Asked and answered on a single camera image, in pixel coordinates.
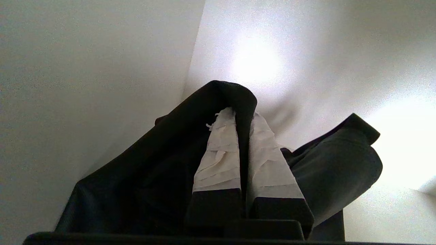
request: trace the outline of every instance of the white surface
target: white surface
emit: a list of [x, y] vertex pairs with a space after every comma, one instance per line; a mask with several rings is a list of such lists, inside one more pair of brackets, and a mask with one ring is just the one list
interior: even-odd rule
[[436, 194], [436, 1], [206, 1], [183, 98], [210, 80], [258, 99], [296, 149], [352, 112], [382, 178]]
[[1, 4], [0, 244], [51, 231], [74, 183], [181, 99], [204, 1]]
[[194, 175], [194, 191], [241, 189], [235, 112], [227, 107], [210, 127], [208, 146]]
[[256, 197], [304, 198], [274, 133], [257, 112], [250, 126], [247, 212]]
[[344, 209], [345, 239], [436, 244], [436, 197], [377, 182]]

